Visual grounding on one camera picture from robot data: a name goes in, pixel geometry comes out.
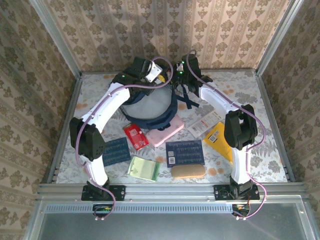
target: glass panel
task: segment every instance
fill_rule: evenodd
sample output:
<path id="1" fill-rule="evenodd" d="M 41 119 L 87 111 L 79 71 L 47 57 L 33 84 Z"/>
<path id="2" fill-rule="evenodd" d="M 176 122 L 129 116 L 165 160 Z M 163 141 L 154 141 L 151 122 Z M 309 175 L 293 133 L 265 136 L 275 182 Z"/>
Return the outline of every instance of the glass panel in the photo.
<path id="1" fill-rule="evenodd" d="M 41 240 L 304 240 L 295 203 L 270 203 L 252 218 L 231 214 L 117 214 L 95 221 L 92 214 L 46 214 Z"/>

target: card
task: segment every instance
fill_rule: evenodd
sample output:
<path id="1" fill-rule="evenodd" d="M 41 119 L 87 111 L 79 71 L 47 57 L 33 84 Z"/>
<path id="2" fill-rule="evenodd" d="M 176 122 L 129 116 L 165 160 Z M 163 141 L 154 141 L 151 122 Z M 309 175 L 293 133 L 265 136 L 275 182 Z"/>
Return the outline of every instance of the card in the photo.
<path id="1" fill-rule="evenodd" d="M 176 165 L 205 164 L 201 140 L 170 141 L 165 143 L 168 168 Z"/>
<path id="2" fill-rule="evenodd" d="M 139 179 L 156 181 L 159 174 L 160 163 L 156 161 L 145 160 L 134 156 L 131 160 L 128 174 Z"/>
<path id="3" fill-rule="evenodd" d="M 218 115 L 216 111 L 212 111 L 205 115 L 200 120 L 193 123 L 191 126 L 189 126 L 187 129 L 192 133 L 192 135 L 197 138 L 210 128 L 212 128 L 214 125 L 216 125 L 219 121 L 222 120 L 222 117 Z"/>
<path id="4" fill-rule="evenodd" d="M 110 166 L 131 159 L 126 137 L 108 141 L 102 154 L 103 165 Z"/>

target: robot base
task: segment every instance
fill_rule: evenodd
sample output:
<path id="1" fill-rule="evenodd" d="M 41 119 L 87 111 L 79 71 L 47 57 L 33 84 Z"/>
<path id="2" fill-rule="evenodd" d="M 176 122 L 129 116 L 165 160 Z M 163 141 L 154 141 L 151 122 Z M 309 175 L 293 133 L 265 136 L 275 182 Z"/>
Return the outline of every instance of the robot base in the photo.
<path id="1" fill-rule="evenodd" d="M 234 199 L 230 194 L 229 184 L 219 184 L 213 186 L 214 197 L 216 201 L 226 201 L 226 200 L 260 200 L 259 190 L 257 185 L 253 184 L 252 188 L 246 191 L 244 194 L 239 195 L 237 199 Z"/>
<path id="2" fill-rule="evenodd" d="M 81 200 L 82 201 L 112 201 L 112 197 L 100 188 L 93 186 L 90 182 L 83 186 Z M 126 196 L 125 185 L 109 185 L 103 186 L 113 193 L 116 201 L 124 201 Z"/>

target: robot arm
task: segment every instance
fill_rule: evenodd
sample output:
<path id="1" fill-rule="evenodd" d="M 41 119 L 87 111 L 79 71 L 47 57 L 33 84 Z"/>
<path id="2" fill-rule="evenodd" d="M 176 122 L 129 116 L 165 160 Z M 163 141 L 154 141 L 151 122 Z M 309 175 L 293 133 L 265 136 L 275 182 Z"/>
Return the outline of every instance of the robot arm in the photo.
<path id="1" fill-rule="evenodd" d="M 208 84 L 215 89 L 217 86 L 213 82 L 208 82 Z M 228 103 L 221 95 L 219 95 L 216 91 L 214 91 L 212 88 L 203 85 L 199 88 L 199 97 L 202 100 L 207 101 L 209 104 L 211 104 L 214 107 L 214 110 L 217 111 L 217 113 L 220 116 L 225 116 L 230 111 L 235 112 L 238 109 Z M 251 145 L 247 145 L 243 147 L 242 149 L 238 149 L 236 147 L 232 147 L 232 172 L 231 172 L 231 178 L 237 183 L 237 184 L 245 184 L 250 181 L 250 178 L 246 171 L 246 152 L 247 148 Z M 250 164 L 250 155 L 251 150 L 248 151 L 248 163 Z"/>
<path id="2" fill-rule="evenodd" d="M 96 107 L 101 103 L 101 101 L 109 95 L 113 90 L 122 87 L 123 85 L 120 83 L 111 83 L 108 91 L 105 93 L 105 95 L 96 103 L 96 105 L 85 115 L 83 115 L 82 119 L 90 118 L 92 115 L 92 112 Z M 111 95 L 104 104 L 99 108 L 99 110 L 96 112 L 93 118 L 90 119 L 88 122 L 89 125 L 95 125 L 97 130 L 100 134 L 102 134 L 102 131 L 104 130 L 105 125 L 109 121 L 109 119 L 112 117 L 112 115 L 115 113 L 115 111 L 125 102 L 129 99 L 130 92 L 128 88 L 123 88 L 120 91 L 117 91 L 115 94 Z M 87 162 L 87 169 L 90 172 L 90 175 L 92 177 L 92 180 L 97 183 L 99 186 L 103 186 L 105 183 L 108 182 L 108 176 L 106 174 L 104 163 L 102 159 L 102 155 L 100 155 L 98 158 L 93 159 L 92 161 L 89 161 L 87 157 L 84 155 L 81 155 L 81 158 L 83 161 Z"/>
<path id="3" fill-rule="evenodd" d="M 83 120 L 88 120 L 79 141 L 79 155 L 84 161 L 88 174 L 90 175 L 91 184 L 97 184 L 108 188 L 109 179 L 104 169 L 102 154 L 106 143 L 102 138 L 102 132 L 115 113 L 115 111 L 132 95 L 135 95 L 137 89 L 122 88 L 111 94 L 114 90 L 125 85 L 139 83 L 139 85 L 152 86 L 153 81 L 162 72 L 161 67 L 153 61 L 148 61 L 136 57 L 132 67 L 126 68 L 123 72 L 117 74 L 109 86 L 105 95 L 95 104 L 95 106 L 80 119 L 74 117 L 70 121 L 70 138 L 71 145 L 76 148 L 76 140 L 80 128 L 84 124 Z M 150 90 L 144 90 L 145 94 L 150 94 Z"/>

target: red package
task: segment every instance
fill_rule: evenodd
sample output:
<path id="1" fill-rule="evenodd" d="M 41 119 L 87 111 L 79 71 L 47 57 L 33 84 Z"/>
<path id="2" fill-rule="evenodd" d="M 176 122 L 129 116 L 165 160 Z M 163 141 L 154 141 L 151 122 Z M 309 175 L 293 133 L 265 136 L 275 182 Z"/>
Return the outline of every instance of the red package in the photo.
<path id="1" fill-rule="evenodd" d="M 138 151 L 149 144 L 148 139 L 143 134 L 140 127 L 138 127 L 136 124 L 130 123 L 129 125 L 125 126 L 123 130 L 130 139 L 130 142 L 135 150 Z"/>

